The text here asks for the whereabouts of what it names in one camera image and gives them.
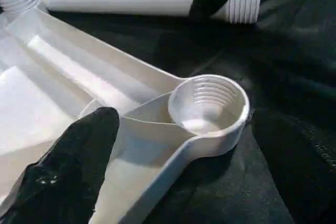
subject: plastic tray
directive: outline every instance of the plastic tray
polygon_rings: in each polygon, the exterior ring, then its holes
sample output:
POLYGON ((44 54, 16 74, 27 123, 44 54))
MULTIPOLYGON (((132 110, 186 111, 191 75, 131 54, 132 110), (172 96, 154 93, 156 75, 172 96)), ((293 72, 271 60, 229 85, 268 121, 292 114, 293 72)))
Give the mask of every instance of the plastic tray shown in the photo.
MULTIPOLYGON (((122 117, 92 224, 141 223, 189 162, 226 153, 244 128, 241 121, 219 135, 181 130, 171 122, 167 101, 185 79, 37 9, 0 32, 0 47, 0 90, 17 85, 22 91, 15 102, 19 109, 7 112, 16 115, 7 124, 22 131, 14 135, 8 130, 0 139, 0 173, 7 175, 0 179, 0 200, 71 122, 102 105, 116 108, 122 117), (27 123, 34 120, 32 114, 39 125, 27 123)), ((2 99, 10 103, 13 97, 2 99)), ((244 113, 248 110, 247 101, 244 113)), ((0 122, 5 120, 6 115, 0 116, 0 122)))

